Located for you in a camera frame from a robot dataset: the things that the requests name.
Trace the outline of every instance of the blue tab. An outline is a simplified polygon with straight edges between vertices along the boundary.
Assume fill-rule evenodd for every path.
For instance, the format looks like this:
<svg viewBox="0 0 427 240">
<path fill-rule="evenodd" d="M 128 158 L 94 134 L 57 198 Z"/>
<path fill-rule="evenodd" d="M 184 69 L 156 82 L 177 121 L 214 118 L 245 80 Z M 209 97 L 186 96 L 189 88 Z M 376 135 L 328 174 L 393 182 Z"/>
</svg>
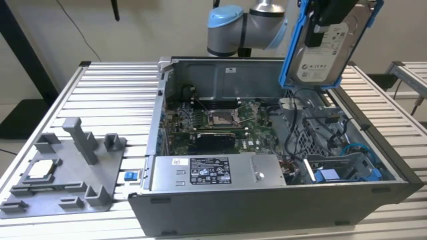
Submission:
<svg viewBox="0 0 427 240">
<path fill-rule="evenodd" d="M 206 27 L 218 28 L 236 21 L 242 15 L 242 8 L 236 5 L 225 5 L 213 8 L 208 13 Z"/>
<path fill-rule="evenodd" d="M 124 173 L 124 181 L 136 181 L 138 179 L 138 173 L 134 171 L 128 171 Z"/>
<path fill-rule="evenodd" d="M 372 12 L 372 15 L 371 15 L 371 17 L 369 17 L 369 19 L 367 21 L 367 24 L 365 24 L 365 26 L 368 28 L 372 26 L 372 24 L 375 22 L 375 17 L 379 14 L 383 5 L 384 5 L 384 0 L 376 0 L 376 5 L 375 5 L 375 8 L 373 8 L 373 12 Z"/>
</svg>

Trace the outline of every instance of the blue clip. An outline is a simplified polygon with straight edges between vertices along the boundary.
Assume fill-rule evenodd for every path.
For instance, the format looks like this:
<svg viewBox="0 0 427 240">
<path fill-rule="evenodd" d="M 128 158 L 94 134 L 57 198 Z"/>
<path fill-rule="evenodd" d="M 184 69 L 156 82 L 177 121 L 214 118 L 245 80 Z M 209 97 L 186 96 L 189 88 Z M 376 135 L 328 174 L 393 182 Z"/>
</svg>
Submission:
<svg viewBox="0 0 427 240">
<path fill-rule="evenodd" d="M 373 12 L 372 12 L 371 17 L 369 17 L 369 19 L 367 21 L 367 24 L 365 24 L 367 28 L 369 28 L 372 26 L 372 24 L 375 22 L 375 17 L 379 14 L 383 5 L 384 5 L 384 0 L 376 0 L 376 5 L 375 5 L 375 8 L 373 8 Z"/>
<path fill-rule="evenodd" d="M 128 171 L 124 173 L 124 181 L 136 181 L 138 179 L 138 173 L 136 171 Z"/>
</svg>

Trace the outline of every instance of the white sticker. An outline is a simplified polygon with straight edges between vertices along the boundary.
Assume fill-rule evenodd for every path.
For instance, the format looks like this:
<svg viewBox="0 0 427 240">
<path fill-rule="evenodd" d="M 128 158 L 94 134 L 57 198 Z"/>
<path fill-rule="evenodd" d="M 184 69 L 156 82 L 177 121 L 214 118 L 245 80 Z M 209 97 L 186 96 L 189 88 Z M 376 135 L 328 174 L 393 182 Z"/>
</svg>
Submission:
<svg viewBox="0 0 427 240">
<path fill-rule="evenodd" d="M 226 74 L 234 74 L 236 73 L 236 68 L 234 67 L 225 67 L 225 73 Z"/>
<path fill-rule="evenodd" d="M 188 165 L 188 158 L 172 158 L 172 165 Z"/>
<path fill-rule="evenodd" d="M 296 73 L 303 82 L 320 83 L 327 80 L 347 33 L 345 22 L 332 24 L 323 35 L 321 45 L 305 49 Z"/>
</svg>

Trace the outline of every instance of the metal rack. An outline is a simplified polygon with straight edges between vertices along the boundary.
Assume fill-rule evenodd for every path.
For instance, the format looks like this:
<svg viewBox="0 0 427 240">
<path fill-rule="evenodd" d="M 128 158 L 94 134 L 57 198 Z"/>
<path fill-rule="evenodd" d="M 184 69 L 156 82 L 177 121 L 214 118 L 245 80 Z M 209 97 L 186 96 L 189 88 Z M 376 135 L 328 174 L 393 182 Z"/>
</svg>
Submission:
<svg viewBox="0 0 427 240">
<path fill-rule="evenodd" d="M 17 239 L 140 239 L 145 238 L 125 199 L 138 182 L 126 184 L 124 174 L 144 166 L 157 63 L 92 63 L 78 67 L 34 133 L 0 178 L 0 200 L 9 194 L 34 154 L 40 133 L 65 137 L 65 117 L 81 117 L 82 130 L 96 136 L 110 131 L 128 140 L 114 188 L 113 205 L 101 213 L 1 219 L 0 238 Z M 341 88 L 369 118 L 420 179 L 427 183 L 427 131 L 356 66 L 345 68 Z M 198 240 L 244 239 L 425 239 L 427 187 L 400 204 L 381 206 L 356 226 L 277 232 L 198 236 Z"/>
<path fill-rule="evenodd" d="M 395 75 L 424 98 L 427 98 L 427 62 L 393 61 L 385 74 Z"/>
</svg>

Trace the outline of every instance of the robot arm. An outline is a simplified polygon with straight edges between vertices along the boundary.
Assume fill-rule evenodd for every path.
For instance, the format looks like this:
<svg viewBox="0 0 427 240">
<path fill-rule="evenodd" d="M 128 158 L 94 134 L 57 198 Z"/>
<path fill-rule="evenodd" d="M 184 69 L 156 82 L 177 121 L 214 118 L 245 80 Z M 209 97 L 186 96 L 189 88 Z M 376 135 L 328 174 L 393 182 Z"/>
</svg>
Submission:
<svg viewBox="0 0 427 240">
<path fill-rule="evenodd" d="M 283 88 L 335 88 L 384 0 L 289 0 L 287 11 L 257 0 L 248 13 L 234 5 L 209 13 L 206 50 L 229 57 L 237 48 L 273 49 L 285 41 Z"/>
</svg>

